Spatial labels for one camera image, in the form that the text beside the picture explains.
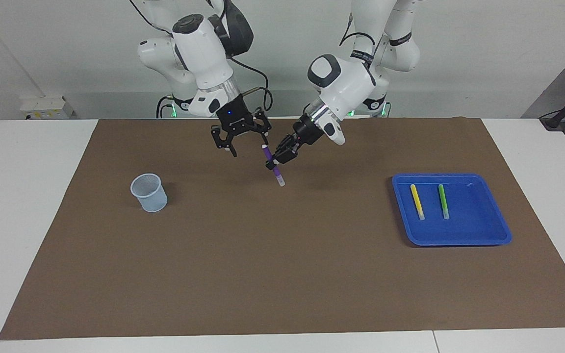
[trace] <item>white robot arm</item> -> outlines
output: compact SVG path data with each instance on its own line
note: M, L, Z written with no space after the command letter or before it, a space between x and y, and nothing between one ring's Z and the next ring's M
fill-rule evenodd
M145 0L143 5L150 16L150 23L156 29L171 33L171 27L179 20L179 7L176 0ZM164 76L171 87L173 101L181 110L188 111L195 78L184 69L174 50L175 42L171 35L152 38L139 44L139 59L146 67Z
M419 49L411 38L411 23L417 1L352 0L348 28L354 23L355 32L342 39L355 36L350 59L325 54L311 63L308 78L320 96L294 123L294 133L278 145L273 159L265 164L267 168L296 158L302 145L312 145L323 134L343 145L339 123L348 112L368 103L372 96L384 101L388 86L384 68L408 71L415 67ZM368 107L379 109L380 104L372 103Z
M269 120L259 108L247 109L244 95L233 78L228 59L245 53L253 42L253 32L244 15L231 0L206 0L218 14L204 18L190 14L175 21L175 0L145 0L151 24L171 36L148 40L139 45L139 58L150 69L158 71L170 83L174 101L196 116L217 115L221 125L211 127L217 148L237 156L232 145L234 136L254 131L267 143ZM185 100L185 85L195 81L193 99ZM225 139L221 130L227 133Z

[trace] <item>plastic tray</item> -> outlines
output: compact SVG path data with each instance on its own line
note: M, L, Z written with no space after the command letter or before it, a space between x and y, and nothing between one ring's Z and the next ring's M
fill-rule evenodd
M512 240L487 183L476 174L398 174L392 179L407 236L419 246L491 246ZM411 184L425 219L420 221ZM444 185L450 219L444 219L437 186Z

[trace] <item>light blue cup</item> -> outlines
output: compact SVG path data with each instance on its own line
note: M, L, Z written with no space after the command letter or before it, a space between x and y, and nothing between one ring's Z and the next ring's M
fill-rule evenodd
M153 213L162 210L167 205L167 194L156 174L142 174L130 184L130 192L139 200L143 209Z

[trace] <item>brown mat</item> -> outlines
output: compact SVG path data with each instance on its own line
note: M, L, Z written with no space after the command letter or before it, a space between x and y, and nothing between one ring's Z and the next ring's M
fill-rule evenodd
M291 121L274 121L280 141ZM0 339L565 327L565 265L483 123L365 119L282 168L211 121L100 121ZM154 172L169 205L141 210ZM474 172L513 242L417 248L390 186Z

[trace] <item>electrical socket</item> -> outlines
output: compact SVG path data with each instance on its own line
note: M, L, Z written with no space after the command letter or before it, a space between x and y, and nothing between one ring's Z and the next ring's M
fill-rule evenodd
M21 105L25 119L71 119L76 112L63 97L23 99Z

